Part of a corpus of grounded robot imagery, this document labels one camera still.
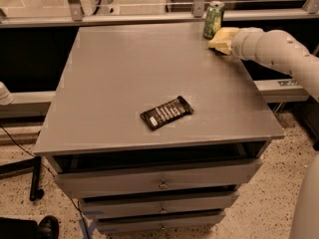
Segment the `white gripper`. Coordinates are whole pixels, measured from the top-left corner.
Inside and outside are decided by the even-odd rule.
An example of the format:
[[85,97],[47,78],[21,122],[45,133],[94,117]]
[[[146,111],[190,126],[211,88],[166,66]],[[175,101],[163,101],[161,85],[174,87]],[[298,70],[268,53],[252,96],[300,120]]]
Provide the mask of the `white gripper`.
[[256,53],[256,45],[263,30],[260,28],[242,28],[222,27],[217,31],[220,37],[234,36],[230,40],[210,40],[208,47],[222,54],[232,55],[241,60],[254,60]]

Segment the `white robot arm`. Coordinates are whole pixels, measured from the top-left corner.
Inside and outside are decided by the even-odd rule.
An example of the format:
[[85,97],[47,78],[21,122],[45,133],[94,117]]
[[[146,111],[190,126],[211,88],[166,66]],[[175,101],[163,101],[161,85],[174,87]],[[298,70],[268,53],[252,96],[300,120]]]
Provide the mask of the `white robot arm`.
[[[208,48],[290,75],[319,102],[319,58],[285,31],[223,27]],[[304,176],[289,239],[319,239],[319,155]]]

